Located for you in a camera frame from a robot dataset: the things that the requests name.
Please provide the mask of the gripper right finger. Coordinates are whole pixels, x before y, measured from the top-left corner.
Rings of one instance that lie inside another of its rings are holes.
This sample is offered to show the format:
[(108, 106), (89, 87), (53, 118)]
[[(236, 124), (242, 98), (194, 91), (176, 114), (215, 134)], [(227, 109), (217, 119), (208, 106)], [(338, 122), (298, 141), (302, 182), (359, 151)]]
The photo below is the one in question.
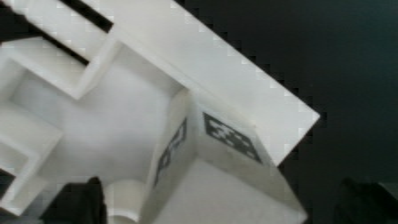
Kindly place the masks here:
[(341, 181), (332, 224), (398, 224), (398, 183)]

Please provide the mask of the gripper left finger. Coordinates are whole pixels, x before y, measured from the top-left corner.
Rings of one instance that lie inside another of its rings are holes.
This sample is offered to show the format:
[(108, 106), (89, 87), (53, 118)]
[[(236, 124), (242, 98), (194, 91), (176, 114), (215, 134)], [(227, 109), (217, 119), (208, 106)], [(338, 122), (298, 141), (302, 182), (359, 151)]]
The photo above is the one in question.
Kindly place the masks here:
[(39, 219), (43, 224), (107, 224), (103, 185), (98, 177), (67, 183)]

